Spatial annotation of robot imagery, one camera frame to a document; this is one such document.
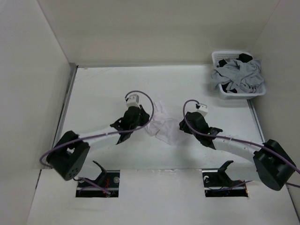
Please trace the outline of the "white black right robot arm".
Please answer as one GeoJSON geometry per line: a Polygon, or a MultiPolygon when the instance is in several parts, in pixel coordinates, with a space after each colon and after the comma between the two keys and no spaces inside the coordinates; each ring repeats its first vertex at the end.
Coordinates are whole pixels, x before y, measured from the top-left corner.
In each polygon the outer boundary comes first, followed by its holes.
{"type": "Polygon", "coordinates": [[[228,152],[250,162],[249,165],[234,167],[234,161],[227,160],[219,168],[203,170],[206,188],[230,189],[247,181],[260,181],[268,188],[279,191],[296,171],[295,163],[272,139],[262,144],[238,141],[222,129],[209,126],[200,112],[187,112],[179,127],[205,147],[228,152]]]}

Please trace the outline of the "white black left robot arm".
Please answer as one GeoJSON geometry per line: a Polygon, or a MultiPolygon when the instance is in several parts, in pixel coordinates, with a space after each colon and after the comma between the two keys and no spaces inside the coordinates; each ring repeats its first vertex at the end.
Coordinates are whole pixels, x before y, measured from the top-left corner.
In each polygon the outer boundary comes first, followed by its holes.
{"type": "Polygon", "coordinates": [[[100,130],[99,135],[95,132],[78,135],[67,131],[55,145],[55,150],[47,155],[46,161],[66,181],[85,178],[93,186],[100,187],[105,182],[105,175],[92,154],[101,148],[123,143],[149,119],[141,105],[131,106],[122,118],[100,130]]]}

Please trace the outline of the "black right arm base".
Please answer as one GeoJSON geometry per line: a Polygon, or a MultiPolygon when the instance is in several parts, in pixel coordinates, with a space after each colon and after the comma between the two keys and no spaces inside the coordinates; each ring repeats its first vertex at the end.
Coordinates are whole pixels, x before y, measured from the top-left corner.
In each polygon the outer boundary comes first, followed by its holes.
{"type": "Polygon", "coordinates": [[[219,168],[202,170],[205,197],[248,197],[246,181],[232,180],[226,170],[233,160],[219,168]]]}

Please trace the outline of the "grey tank top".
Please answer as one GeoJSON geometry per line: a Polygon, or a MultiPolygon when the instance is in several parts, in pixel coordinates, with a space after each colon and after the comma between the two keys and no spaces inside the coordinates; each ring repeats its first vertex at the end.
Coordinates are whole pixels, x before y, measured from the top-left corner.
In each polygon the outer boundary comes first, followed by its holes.
{"type": "Polygon", "coordinates": [[[211,87],[229,83],[227,90],[236,89],[238,94],[256,94],[263,90],[264,79],[260,74],[261,60],[253,59],[248,63],[229,60],[223,67],[213,70],[210,75],[211,87]]]}

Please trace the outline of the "white tank top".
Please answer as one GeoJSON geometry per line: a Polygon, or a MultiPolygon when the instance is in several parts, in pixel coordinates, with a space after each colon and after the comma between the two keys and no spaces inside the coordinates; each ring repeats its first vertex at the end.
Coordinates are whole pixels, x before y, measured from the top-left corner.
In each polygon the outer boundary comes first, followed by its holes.
{"type": "Polygon", "coordinates": [[[145,130],[150,136],[171,146],[178,146],[188,138],[186,133],[180,131],[179,121],[167,111],[163,101],[154,103],[154,115],[145,130]]]}

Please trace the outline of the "metal table edge rail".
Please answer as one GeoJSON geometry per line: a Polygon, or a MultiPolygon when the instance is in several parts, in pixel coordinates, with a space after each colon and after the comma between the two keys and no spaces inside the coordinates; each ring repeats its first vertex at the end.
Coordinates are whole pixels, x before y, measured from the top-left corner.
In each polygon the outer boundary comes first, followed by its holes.
{"type": "Polygon", "coordinates": [[[63,104],[62,104],[62,108],[61,108],[61,112],[60,112],[60,116],[59,116],[59,120],[58,120],[58,125],[56,127],[55,136],[54,136],[54,140],[53,140],[51,149],[56,145],[56,143],[58,142],[58,140],[60,138],[60,135],[62,134],[62,128],[63,128],[65,117],[67,114],[68,104],[70,101],[73,85],[75,82],[75,76],[76,76],[77,69],[78,69],[78,65],[75,63],[70,63],[69,65],[70,65],[70,69],[71,69],[70,75],[69,75],[66,92],[65,92],[65,96],[64,96],[64,100],[63,100],[63,104]]]}

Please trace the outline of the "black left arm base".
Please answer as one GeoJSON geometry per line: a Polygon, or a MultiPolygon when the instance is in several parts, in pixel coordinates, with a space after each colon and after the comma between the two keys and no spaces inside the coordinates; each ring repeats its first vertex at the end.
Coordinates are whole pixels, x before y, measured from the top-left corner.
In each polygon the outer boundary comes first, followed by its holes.
{"type": "Polygon", "coordinates": [[[77,189],[75,196],[78,198],[117,198],[119,197],[119,185],[120,185],[120,170],[106,170],[98,162],[93,161],[93,163],[100,169],[101,173],[95,180],[90,180],[94,184],[106,189],[110,192],[100,190],[99,188],[91,185],[90,183],[74,179],[77,181],[77,189]]]}

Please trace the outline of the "white plastic laundry basket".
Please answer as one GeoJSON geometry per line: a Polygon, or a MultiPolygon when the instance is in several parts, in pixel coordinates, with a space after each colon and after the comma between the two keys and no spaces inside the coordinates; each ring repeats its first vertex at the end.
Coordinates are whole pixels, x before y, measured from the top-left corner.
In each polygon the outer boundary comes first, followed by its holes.
{"type": "Polygon", "coordinates": [[[262,61],[248,52],[216,51],[211,54],[210,84],[221,99],[252,99],[266,93],[262,61]]]}

